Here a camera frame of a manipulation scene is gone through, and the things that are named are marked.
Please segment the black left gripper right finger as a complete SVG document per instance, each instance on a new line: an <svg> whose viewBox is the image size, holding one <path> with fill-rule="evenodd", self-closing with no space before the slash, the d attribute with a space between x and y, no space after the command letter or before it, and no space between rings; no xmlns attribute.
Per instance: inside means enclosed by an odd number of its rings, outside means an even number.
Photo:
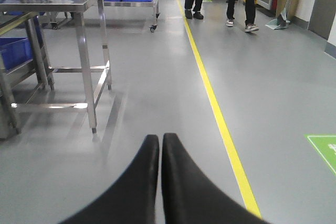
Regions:
<svg viewBox="0 0 336 224"><path fill-rule="evenodd" d="M163 135L161 187L166 223L264 223L202 172L175 133Z"/></svg>

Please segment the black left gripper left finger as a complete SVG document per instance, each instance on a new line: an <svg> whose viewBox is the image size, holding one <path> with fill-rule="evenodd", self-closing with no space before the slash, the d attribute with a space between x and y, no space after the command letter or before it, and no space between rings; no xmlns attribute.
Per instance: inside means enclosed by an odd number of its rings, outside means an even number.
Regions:
<svg viewBox="0 0 336 224"><path fill-rule="evenodd" d="M121 176L63 223L155 223L159 153L157 135L147 135Z"/></svg>

